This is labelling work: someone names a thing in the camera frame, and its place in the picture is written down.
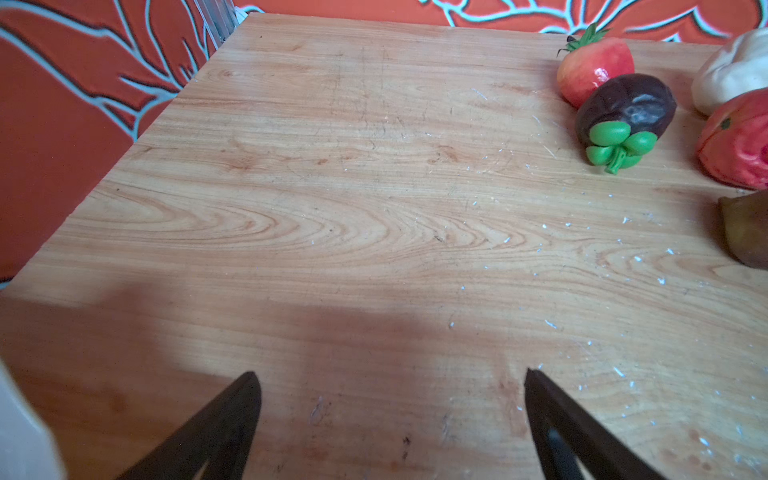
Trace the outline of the brown fake passion fruit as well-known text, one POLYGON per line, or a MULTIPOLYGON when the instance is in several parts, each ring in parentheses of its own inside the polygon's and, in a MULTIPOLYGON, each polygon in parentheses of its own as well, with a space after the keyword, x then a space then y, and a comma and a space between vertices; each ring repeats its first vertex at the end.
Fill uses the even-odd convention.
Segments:
POLYGON ((767 191, 718 200, 729 251, 744 265, 767 269, 767 191))

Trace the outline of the pink scalloped fruit bowl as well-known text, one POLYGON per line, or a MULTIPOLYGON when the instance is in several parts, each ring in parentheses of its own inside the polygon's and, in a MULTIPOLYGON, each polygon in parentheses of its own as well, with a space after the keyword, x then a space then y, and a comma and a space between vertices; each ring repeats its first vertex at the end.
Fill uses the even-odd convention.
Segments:
POLYGON ((66 479, 51 430, 1 362, 1 478, 66 479))

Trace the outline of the red fake apple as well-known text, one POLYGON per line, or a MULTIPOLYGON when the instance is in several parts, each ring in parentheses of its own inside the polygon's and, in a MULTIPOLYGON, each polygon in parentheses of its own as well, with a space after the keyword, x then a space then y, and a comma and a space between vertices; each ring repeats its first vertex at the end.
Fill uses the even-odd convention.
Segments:
POLYGON ((741 94, 707 120, 696 156, 716 180, 749 189, 767 189, 767 89, 741 94))

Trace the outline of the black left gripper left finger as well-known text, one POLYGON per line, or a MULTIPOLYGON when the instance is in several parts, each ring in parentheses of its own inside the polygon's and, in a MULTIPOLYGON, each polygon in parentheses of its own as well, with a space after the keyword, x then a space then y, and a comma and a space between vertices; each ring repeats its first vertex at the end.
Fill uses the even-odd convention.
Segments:
POLYGON ((262 390, 239 376, 121 479, 241 479, 258 425, 262 390))

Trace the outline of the white fake garlic bulb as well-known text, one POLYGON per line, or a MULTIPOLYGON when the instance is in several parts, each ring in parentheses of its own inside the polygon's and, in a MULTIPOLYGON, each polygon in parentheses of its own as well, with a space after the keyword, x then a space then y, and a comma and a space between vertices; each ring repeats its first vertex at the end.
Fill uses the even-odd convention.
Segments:
POLYGON ((767 87, 767 28, 748 31, 712 54, 694 76, 694 107, 710 116, 726 102, 767 87))

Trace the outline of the dark purple fake mangosteen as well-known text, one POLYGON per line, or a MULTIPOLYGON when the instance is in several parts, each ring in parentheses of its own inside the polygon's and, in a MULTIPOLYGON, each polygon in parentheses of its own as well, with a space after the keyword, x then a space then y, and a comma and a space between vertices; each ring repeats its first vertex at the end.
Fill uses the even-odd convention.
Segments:
POLYGON ((616 175, 655 148, 676 109, 671 89, 660 79, 620 75, 598 87, 578 109, 575 131, 587 160, 616 175))

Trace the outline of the red fake strawberry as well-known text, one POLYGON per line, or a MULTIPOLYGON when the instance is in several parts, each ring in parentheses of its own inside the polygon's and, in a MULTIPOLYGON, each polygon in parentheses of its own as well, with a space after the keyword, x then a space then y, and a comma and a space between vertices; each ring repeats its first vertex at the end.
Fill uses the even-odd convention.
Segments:
POLYGON ((628 44, 621 38, 606 37, 607 33, 592 23, 579 38, 568 36, 565 47, 558 50, 565 57, 556 83, 562 97, 576 109, 610 79, 635 72, 628 44))

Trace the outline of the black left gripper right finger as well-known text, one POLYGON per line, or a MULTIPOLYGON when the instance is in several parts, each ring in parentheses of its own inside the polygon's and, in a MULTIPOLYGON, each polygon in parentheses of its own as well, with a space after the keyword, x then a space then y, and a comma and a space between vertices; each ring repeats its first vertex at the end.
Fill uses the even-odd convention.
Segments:
POLYGON ((547 479, 661 479, 563 389, 540 370, 524 381, 525 409, 547 479))

